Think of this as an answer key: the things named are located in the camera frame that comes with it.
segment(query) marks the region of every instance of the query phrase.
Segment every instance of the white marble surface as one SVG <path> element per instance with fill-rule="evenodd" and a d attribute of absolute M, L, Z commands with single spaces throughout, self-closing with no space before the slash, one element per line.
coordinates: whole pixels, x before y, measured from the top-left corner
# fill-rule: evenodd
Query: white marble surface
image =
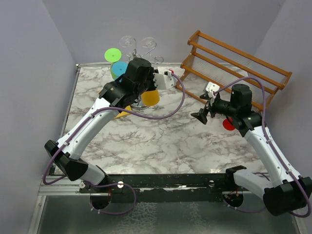
<path fill-rule="evenodd" d="M 178 66 L 160 66 L 159 72 L 169 68 L 178 76 L 184 72 Z M 65 132 L 88 111 L 98 92 L 110 81 L 109 66 L 81 68 Z M 206 84 L 194 75 L 189 75 L 184 83 L 196 94 L 201 94 Z M 178 106 L 182 93 L 173 88 L 161 91 L 160 96 L 156 106 L 141 112 L 166 115 Z M 112 120 L 87 146 L 82 159 L 108 174 L 220 173 L 237 165 L 253 172 L 265 171 L 239 132 L 223 128 L 224 117 L 208 118 L 207 125 L 203 125 L 190 116 L 203 105 L 186 96 L 180 111 L 168 119 L 148 120 L 128 115 Z"/>

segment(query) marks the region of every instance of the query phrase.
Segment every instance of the blue disc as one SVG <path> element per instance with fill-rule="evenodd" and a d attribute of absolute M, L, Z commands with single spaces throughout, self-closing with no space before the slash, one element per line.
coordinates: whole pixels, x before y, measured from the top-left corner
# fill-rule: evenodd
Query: blue disc
<path fill-rule="evenodd" d="M 116 76 L 115 79 L 117 79 L 118 77 L 120 77 L 122 74 L 124 74 L 126 72 L 128 63 L 126 62 L 115 62 L 112 66 L 112 71 L 114 73 L 114 75 Z"/>

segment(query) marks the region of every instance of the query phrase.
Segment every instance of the yellow object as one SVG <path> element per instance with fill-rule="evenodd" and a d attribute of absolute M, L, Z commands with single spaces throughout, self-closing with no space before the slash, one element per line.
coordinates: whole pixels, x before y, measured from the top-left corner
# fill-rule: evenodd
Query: yellow object
<path fill-rule="evenodd" d="M 141 97 L 145 106 L 154 106 L 159 103 L 158 90 L 144 92 Z"/>
<path fill-rule="evenodd" d="M 131 109 L 131 106 L 127 106 L 126 107 L 126 110 L 128 110 L 128 111 L 131 111 L 132 109 Z M 130 115 L 130 113 L 127 113 L 127 112 L 121 112 L 119 115 L 117 115 L 114 119 L 116 119 L 116 118 L 120 118 L 120 117 L 123 117 L 123 116 L 126 116 L 126 115 Z"/>

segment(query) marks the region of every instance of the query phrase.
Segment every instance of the wooden dish rack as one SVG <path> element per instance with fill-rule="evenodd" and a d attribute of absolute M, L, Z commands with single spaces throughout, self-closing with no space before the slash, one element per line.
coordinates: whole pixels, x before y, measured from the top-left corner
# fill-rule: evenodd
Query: wooden dish rack
<path fill-rule="evenodd" d="M 292 73 L 269 64 L 259 58 L 247 54 L 224 42 L 212 38 L 197 30 L 189 39 L 188 45 L 193 46 L 190 54 L 182 62 L 181 68 L 185 69 L 181 80 L 190 73 L 224 87 L 236 79 L 246 75 L 260 78 L 265 89 L 267 107 L 278 90 L 287 85 Z M 260 85 L 251 79 L 242 80 L 239 83 L 249 85 L 253 92 L 253 106 L 263 110 L 263 96 Z M 182 90 L 179 83 L 176 88 Z M 197 95 L 186 90 L 193 98 L 206 103 Z"/>

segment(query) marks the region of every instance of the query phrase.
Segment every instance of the metal frame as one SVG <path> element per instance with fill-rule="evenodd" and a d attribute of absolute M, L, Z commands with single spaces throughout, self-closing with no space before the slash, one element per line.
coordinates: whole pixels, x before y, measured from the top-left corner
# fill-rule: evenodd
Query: metal frame
<path fill-rule="evenodd" d="M 69 111 L 70 111 L 70 108 L 71 108 L 71 104 L 72 104 L 72 100 L 73 100 L 73 96 L 74 96 L 74 93 L 75 93 L 75 89 L 76 89 L 76 85 L 77 85 L 77 81 L 78 81 L 78 77 L 79 77 L 79 73 L 80 73 L 80 69 L 81 67 L 91 67 L 91 66 L 103 66 L 103 65 L 109 65 L 110 63 L 88 63 L 88 64 L 77 64 L 77 72 L 76 72 L 76 76 L 75 76 L 75 81 L 74 81 L 74 87 L 72 89 L 72 92 L 71 92 L 71 96 L 70 96 L 70 102 L 69 102 L 69 105 L 67 107 L 67 110 L 66 110 L 66 117 L 65 117 L 65 120 L 63 122 L 63 125 L 62 125 L 62 129 L 61 129 L 61 136 L 63 135 L 63 132 L 65 130 L 65 126 L 66 126 L 66 122 L 67 122 L 67 119 L 68 119 L 68 115 L 69 115 Z M 180 63 L 170 63 L 171 65 L 180 65 Z M 54 173 L 54 170 L 55 170 L 55 167 L 54 168 L 51 168 L 50 170 L 50 175 Z M 214 176 L 215 180 L 217 181 L 217 177 L 220 176 L 221 174 L 205 174 L 205 175 L 211 175 L 211 176 Z M 128 177 L 128 176 L 136 176 L 136 175 L 110 175 L 110 178 L 113 179 L 113 177 L 118 178 L 119 177 Z M 148 179 L 149 176 L 155 176 L 155 175 L 141 175 L 141 176 L 146 176 L 146 178 Z M 56 179 L 58 176 L 48 176 L 47 177 L 47 181 L 52 181 L 54 179 Z M 207 189 L 207 185 L 210 187 L 210 191 L 212 192 L 216 192 L 215 194 L 223 194 L 223 193 L 226 193 L 224 192 L 221 192 L 222 189 L 221 187 L 218 185 L 218 183 L 215 183 L 215 180 L 213 182 L 209 182 L 209 180 L 207 181 L 208 184 L 206 184 L 204 187 Z M 30 227 L 29 227 L 29 230 L 28 230 L 28 234 L 36 234 L 38 232 L 38 228 L 39 228 L 39 225 L 40 225 L 40 220 L 41 220 L 41 216 L 43 214 L 43 210 L 44 210 L 44 205 L 45 205 L 45 202 L 46 202 L 46 197 L 47 196 L 54 196 L 54 195 L 60 195 L 60 196 L 66 196 L 66 195 L 91 195 L 92 196 L 108 196 L 108 193 L 104 193 L 104 192 L 96 192 L 96 191 L 90 191 L 90 192 L 86 192 L 84 190 L 83 193 L 82 190 L 84 188 L 81 188 L 79 187 L 79 185 L 81 184 L 81 180 L 77 180 L 77 181 L 70 181 L 68 178 L 64 178 L 63 180 L 60 180 L 58 181 L 57 183 L 53 184 L 53 185 L 44 185 L 41 183 L 40 185 L 40 188 L 39 188 L 39 193 L 38 193 L 38 197 L 37 197 L 37 201 L 36 201 L 36 206 L 35 206 L 35 209 L 34 209 L 34 213 L 33 213 L 33 216 L 32 216 L 32 220 L 31 220 L 31 223 L 30 223 Z M 182 184 L 178 184 L 177 186 L 171 186 L 170 188 L 166 188 L 164 186 L 163 189 L 167 190 L 167 191 L 172 191 L 172 190 L 175 190 L 175 191 L 186 191 L 186 190 L 198 190 L 198 189 L 203 189 L 203 187 L 201 187 L 200 185 L 193 185 L 194 187 L 186 187 L 186 185 L 184 185 L 185 183 L 182 183 Z M 148 187 L 145 189 L 146 191 L 149 191 L 151 190 L 152 188 L 151 187 Z M 142 191 L 142 188 L 136 188 L 136 191 L 138 193 L 138 191 Z M 298 232 L 300 234 L 307 234 L 307 229 L 306 229 L 306 226 L 305 226 L 305 222 L 303 219 L 301 218 L 297 218 L 297 217 L 293 217 L 293 220 L 294 222 L 296 223 L 296 226 L 298 228 Z"/>

